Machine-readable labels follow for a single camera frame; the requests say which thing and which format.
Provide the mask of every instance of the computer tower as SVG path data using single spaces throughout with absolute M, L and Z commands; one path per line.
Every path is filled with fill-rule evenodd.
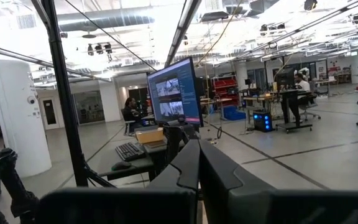
M 254 111 L 255 130 L 269 132 L 273 131 L 272 116 L 270 113 Z

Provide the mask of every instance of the white pillar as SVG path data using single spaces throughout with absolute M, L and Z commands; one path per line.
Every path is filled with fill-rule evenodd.
M 351 62 L 352 62 L 352 83 L 358 83 L 358 77 L 354 76 L 358 74 L 358 49 L 357 50 L 351 50 L 351 52 L 357 52 L 357 55 L 351 56 Z
M 245 81 L 248 78 L 246 63 L 245 62 L 235 63 L 234 69 L 236 70 L 238 89 L 239 90 L 248 89 L 248 85 L 246 85 L 246 81 Z
M 121 120 L 117 88 L 115 80 L 113 78 L 111 80 L 111 83 L 99 81 L 104 120 L 106 122 Z
M 52 167 L 47 139 L 30 66 L 18 60 L 0 60 L 0 126 L 6 147 L 18 157 L 20 177 Z

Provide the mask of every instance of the door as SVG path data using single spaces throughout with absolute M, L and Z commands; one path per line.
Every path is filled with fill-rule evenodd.
M 53 98 L 41 98 L 40 101 L 45 130 L 59 128 Z

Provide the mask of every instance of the gray floor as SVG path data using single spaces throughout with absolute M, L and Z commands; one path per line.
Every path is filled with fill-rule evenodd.
M 311 112 L 322 118 L 308 121 L 313 124 L 313 131 L 300 129 L 290 134 L 283 130 L 255 131 L 240 135 L 244 120 L 223 121 L 223 135 L 216 147 L 278 189 L 358 190 L 358 127 L 355 125 L 358 94 L 352 89 L 351 85 L 332 86 L 332 92 L 337 95 L 318 100 L 319 106 Z M 220 125 L 219 115 L 212 114 L 209 123 L 200 131 L 202 137 L 214 138 Z M 122 122 L 81 126 L 79 131 L 86 160 L 95 170 L 104 151 L 133 141 L 123 135 Z M 38 197 L 60 187 L 75 186 L 65 130 L 47 131 L 47 138 L 53 167 L 43 174 L 23 179 L 25 187 Z M 118 187 L 144 187 L 148 179 L 147 174 L 142 174 L 112 183 Z M 9 206 L 9 194 L 3 189 L 1 210 L 9 223 L 18 223 L 13 220 Z

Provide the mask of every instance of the ceiling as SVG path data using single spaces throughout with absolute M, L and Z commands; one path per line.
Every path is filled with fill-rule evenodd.
M 156 69 L 162 68 L 167 59 L 185 3 L 185 0 L 69 1 L 97 25 L 103 26 L 109 35 Z M 318 0 L 316 8 L 311 11 L 304 10 L 304 0 L 242 0 L 241 8 L 232 10 L 237 7 L 239 1 L 203 0 L 191 20 L 185 40 L 181 42 L 174 60 L 192 55 L 194 61 L 199 62 L 218 40 L 200 65 L 220 66 L 236 60 L 263 61 L 291 54 L 318 54 L 321 57 L 329 57 L 339 53 L 346 54 L 346 51 L 358 48 L 358 34 L 355 33 L 358 31 L 358 20 L 354 20 L 354 16 L 358 15 L 358 7 L 291 37 L 273 41 L 330 14 L 348 4 L 348 0 Z M 86 18 L 66 1 L 55 0 L 55 6 L 60 29 L 67 34 L 67 38 L 62 38 L 62 44 L 69 68 L 99 77 L 151 70 L 102 30 L 95 29 L 95 26 L 87 22 Z M 266 25 L 268 30 L 261 32 L 263 25 Z M 94 38 L 83 38 L 86 34 L 91 34 Z M 267 42 L 272 44 L 250 52 Z M 95 51 L 98 44 L 105 49 L 108 43 L 111 45 L 109 49 L 112 50 L 110 57 L 106 51 L 103 51 L 103 54 Z M 31 0 L 0 0 L 0 47 L 51 62 L 47 31 Z M 35 77 L 53 74 L 53 70 L 39 70 L 39 67 L 32 65 Z M 53 84 L 53 78 L 42 80 L 38 86 Z

